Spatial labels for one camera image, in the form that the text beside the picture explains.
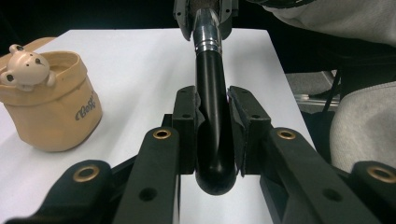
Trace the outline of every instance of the curved black tube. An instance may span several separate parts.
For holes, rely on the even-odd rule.
[[[214,50],[196,58],[196,87],[201,98],[199,110],[205,122],[197,139],[196,179],[206,193],[220,195],[235,183],[233,135],[221,55]]]

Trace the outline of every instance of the gray fabric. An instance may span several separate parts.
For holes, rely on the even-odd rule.
[[[301,7],[265,9],[292,26],[396,47],[395,0],[317,0]]]
[[[334,166],[350,172],[357,161],[396,167],[396,82],[355,91],[340,103],[330,133]]]

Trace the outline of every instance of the beige container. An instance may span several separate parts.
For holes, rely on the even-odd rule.
[[[102,117],[102,107],[87,68],[76,53],[54,51],[41,55],[55,72],[55,85],[43,83],[33,91],[21,91],[0,83],[0,102],[12,117],[21,140],[45,151],[64,151],[91,134]]]

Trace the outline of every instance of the white table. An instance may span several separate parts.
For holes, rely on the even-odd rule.
[[[98,92],[104,115],[90,138],[60,153],[20,140],[0,106],[0,222],[32,215],[53,183],[71,165],[107,161],[112,167],[136,155],[145,133],[172,113],[177,90],[194,85],[193,44],[178,29],[72,30],[36,52],[78,53]],[[227,86],[250,90],[275,127],[288,127],[310,140],[297,104],[265,31],[233,29],[223,41]],[[201,191],[194,175],[181,182],[181,223],[271,223],[259,176],[238,176],[222,196]]]

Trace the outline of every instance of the bear figurine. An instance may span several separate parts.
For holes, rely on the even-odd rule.
[[[7,71],[0,80],[8,86],[16,86],[21,91],[32,91],[34,85],[45,82],[51,87],[55,84],[55,73],[50,70],[49,62],[40,54],[25,51],[22,46],[11,45],[12,56]]]

